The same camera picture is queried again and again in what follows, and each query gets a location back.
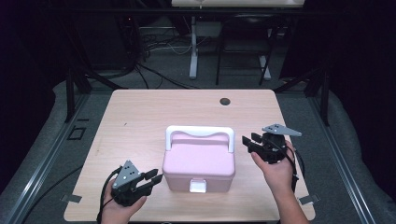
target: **white latch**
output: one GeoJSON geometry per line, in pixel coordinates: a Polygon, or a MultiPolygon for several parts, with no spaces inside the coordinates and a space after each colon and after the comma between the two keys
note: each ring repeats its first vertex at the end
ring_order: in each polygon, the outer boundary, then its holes
{"type": "Polygon", "coordinates": [[[192,179],[190,182],[191,193],[206,193],[206,181],[204,179],[192,179]]]}

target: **tape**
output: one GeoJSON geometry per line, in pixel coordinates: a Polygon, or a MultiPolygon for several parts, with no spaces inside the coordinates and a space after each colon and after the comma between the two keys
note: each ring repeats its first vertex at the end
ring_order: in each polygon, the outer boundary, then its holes
{"type": "Polygon", "coordinates": [[[320,198],[317,194],[313,194],[313,195],[305,196],[303,198],[298,198],[298,200],[300,201],[300,204],[304,205],[307,203],[311,203],[311,204],[317,203],[320,200],[320,198]]]}
{"type": "Polygon", "coordinates": [[[81,196],[77,196],[73,194],[70,195],[64,194],[64,196],[62,196],[61,198],[61,201],[65,203],[69,203],[69,202],[79,203],[79,201],[81,201],[81,198],[82,198],[81,196]]]}

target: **desk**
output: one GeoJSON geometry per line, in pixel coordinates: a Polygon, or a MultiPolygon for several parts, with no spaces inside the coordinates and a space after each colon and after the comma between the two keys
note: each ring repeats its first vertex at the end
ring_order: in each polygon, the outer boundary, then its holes
{"type": "MultiPolygon", "coordinates": [[[[172,0],[172,7],[303,7],[304,0],[172,0]]],[[[195,17],[191,20],[191,63],[190,79],[196,79],[198,67],[198,49],[196,48],[195,17]]],[[[262,67],[265,57],[260,57],[262,67]]],[[[271,79],[269,70],[265,71],[265,79],[271,79]]]]}
{"type": "MultiPolygon", "coordinates": [[[[261,132],[263,126],[284,124],[276,96],[268,90],[122,90],[114,91],[93,140],[69,203],[67,221],[93,221],[99,211],[102,186],[109,174],[131,160],[141,172],[162,172],[165,129],[169,125],[227,126],[235,131],[235,177],[226,193],[171,191],[163,182],[155,186],[133,221],[263,221],[278,220],[275,200],[251,159],[242,135],[261,132]],[[221,98],[230,99],[222,105],[221,98]]],[[[301,179],[296,197],[308,191],[301,179]]],[[[309,219],[312,204],[302,205],[309,219]]]]}
{"type": "Polygon", "coordinates": [[[173,7],[302,7],[304,0],[172,0],[173,7]]]}

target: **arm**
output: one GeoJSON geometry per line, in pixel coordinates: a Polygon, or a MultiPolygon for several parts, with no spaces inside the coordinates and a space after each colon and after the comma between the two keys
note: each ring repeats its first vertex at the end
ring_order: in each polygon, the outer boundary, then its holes
{"type": "MultiPolygon", "coordinates": [[[[289,148],[293,148],[290,142],[286,143],[289,148]]],[[[288,155],[291,158],[294,156],[290,150],[288,155]]],[[[274,194],[282,224],[309,223],[291,189],[292,167],[289,161],[285,159],[280,163],[268,164],[255,152],[251,153],[251,157],[262,170],[265,181],[274,194]]]]}
{"type": "Polygon", "coordinates": [[[102,224],[127,224],[131,216],[135,214],[146,202],[147,197],[141,197],[137,202],[129,207],[119,205],[112,200],[111,196],[111,186],[114,181],[115,179],[112,179],[106,186],[104,204],[108,201],[110,202],[103,208],[102,224]]]}

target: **chair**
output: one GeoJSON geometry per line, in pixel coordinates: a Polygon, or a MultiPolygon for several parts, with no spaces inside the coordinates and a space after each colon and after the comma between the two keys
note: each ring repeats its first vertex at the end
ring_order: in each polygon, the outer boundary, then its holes
{"type": "Polygon", "coordinates": [[[219,34],[218,51],[218,68],[216,73],[216,85],[219,85],[220,68],[241,68],[245,66],[222,66],[221,57],[224,53],[241,53],[257,55],[260,66],[250,66],[252,68],[260,68],[261,85],[264,79],[265,71],[271,58],[271,52],[277,33],[286,20],[279,16],[273,15],[236,15],[228,19],[222,24],[219,34]]]}

